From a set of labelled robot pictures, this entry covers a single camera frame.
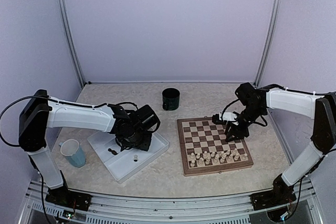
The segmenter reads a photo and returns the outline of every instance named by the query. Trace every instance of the beige table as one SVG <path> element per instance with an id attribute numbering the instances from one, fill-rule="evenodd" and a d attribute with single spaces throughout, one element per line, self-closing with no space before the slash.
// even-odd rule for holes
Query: beige table
<path id="1" fill-rule="evenodd" d="M 161 92 L 175 87 L 181 92 L 180 107 L 176 111 L 162 109 Z M 246 139 L 254 165 L 249 169 L 222 174 L 185 177 L 177 132 L 177 119 L 212 116 L 235 100 L 236 84 L 209 83 L 136 83 L 86 85 L 78 102 L 100 104 L 132 101 L 139 106 L 149 104 L 161 120 L 158 132 L 169 141 L 169 149 L 147 167 L 122 184 L 113 180 L 87 138 L 95 131 L 62 129 L 52 150 L 52 156 L 63 171 L 70 188 L 122 196 L 138 197 L 205 197 L 266 189 L 274 178 L 288 166 L 272 126 L 251 125 L 250 137 Z M 240 112 L 239 103 L 228 111 Z M 82 168 L 72 167 L 60 154 L 59 142 L 77 139 L 87 163 Z"/>

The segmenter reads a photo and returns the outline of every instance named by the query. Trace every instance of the wooden chessboard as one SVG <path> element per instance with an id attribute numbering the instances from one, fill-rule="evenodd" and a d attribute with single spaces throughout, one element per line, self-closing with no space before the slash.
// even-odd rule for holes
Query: wooden chessboard
<path id="1" fill-rule="evenodd" d="M 227 143 L 224 134 L 225 125 L 215 125 L 211 118 L 192 118 L 178 119 L 177 126 L 185 176 L 221 173 L 252 167 L 253 160 L 245 140 L 235 140 Z M 223 163 L 220 163 L 219 161 L 214 162 L 214 158 L 211 158 L 209 164 L 203 163 L 200 165 L 195 157 L 195 166 L 191 167 L 192 153 L 195 155 L 200 153 L 201 157 L 203 157 L 204 152 L 207 151 L 221 156 L 223 152 L 232 151 L 235 148 L 237 148 L 237 153 L 239 153 L 238 160 L 226 158 Z"/>

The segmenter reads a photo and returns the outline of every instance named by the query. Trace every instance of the chessboard border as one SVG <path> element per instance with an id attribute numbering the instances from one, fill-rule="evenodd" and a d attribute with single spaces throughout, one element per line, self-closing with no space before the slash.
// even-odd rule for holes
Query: chessboard border
<path id="1" fill-rule="evenodd" d="M 182 165 L 183 165 L 183 173 L 185 176 L 193 176 L 193 175 L 205 175 L 205 174 L 213 174 L 213 173 L 221 173 L 221 172 L 229 172 L 232 170 L 238 170 L 238 169 L 245 169 L 250 168 L 253 166 L 253 160 L 252 156 L 250 154 L 249 149 L 247 148 L 247 145 L 245 143 L 244 139 L 241 139 L 240 141 L 243 144 L 243 147 L 249 157 L 247 161 L 242 161 L 239 163 L 230 163 L 230 164 L 223 164 L 225 165 L 225 169 L 223 169 L 222 165 L 215 165 L 211 167 L 196 167 L 196 168 L 189 168 L 188 163 L 184 162 L 184 160 L 188 160 L 187 158 L 187 151 L 185 148 L 185 142 L 184 142 L 184 132 L 182 127 L 182 122 L 195 122 L 195 121 L 211 121 L 212 118 L 204 117 L 204 118 L 187 118 L 187 119 L 177 119 L 177 129 L 178 129 L 178 137 L 180 140 L 180 149 L 182 154 Z"/>

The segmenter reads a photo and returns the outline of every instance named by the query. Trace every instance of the cup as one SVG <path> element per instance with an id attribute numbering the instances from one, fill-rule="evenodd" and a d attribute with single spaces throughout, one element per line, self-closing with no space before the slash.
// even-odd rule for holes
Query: cup
<path id="1" fill-rule="evenodd" d="M 164 110 L 176 110 L 180 103 L 180 92 L 175 88 L 168 88 L 162 92 L 162 108 Z"/>
<path id="2" fill-rule="evenodd" d="M 77 140 L 69 139 L 59 145 L 61 146 L 61 154 L 71 165 L 77 168 L 85 165 L 85 154 Z"/>

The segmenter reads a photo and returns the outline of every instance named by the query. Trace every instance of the robotic arm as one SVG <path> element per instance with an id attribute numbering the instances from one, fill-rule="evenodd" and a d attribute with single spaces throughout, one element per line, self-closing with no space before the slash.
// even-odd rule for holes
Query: robotic arm
<path id="1" fill-rule="evenodd" d="M 154 132 L 149 129 L 154 125 L 156 131 L 160 120 L 149 105 L 136 111 L 106 103 L 94 106 L 59 100 L 49 97 L 46 90 L 38 90 L 20 114 L 19 145 L 49 188 L 46 201 L 87 211 L 91 196 L 68 190 L 46 143 L 46 128 L 74 127 L 108 132 L 115 134 L 121 151 L 130 148 L 148 151 Z"/>
<path id="2" fill-rule="evenodd" d="M 240 114 L 224 112 L 213 116 L 215 124 L 226 124 L 227 142 L 248 137 L 248 127 L 260 116 L 267 115 L 267 108 L 286 110 L 314 119 L 309 145 L 274 180 L 273 190 L 251 195 L 255 210 L 296 200 L 294 184 L 313 172 L 336 144 L 336 94 L 288 91 L 276 84 L 255 89 L 250 83 L 241 84 L 235 94 L 245 109 Z"/>

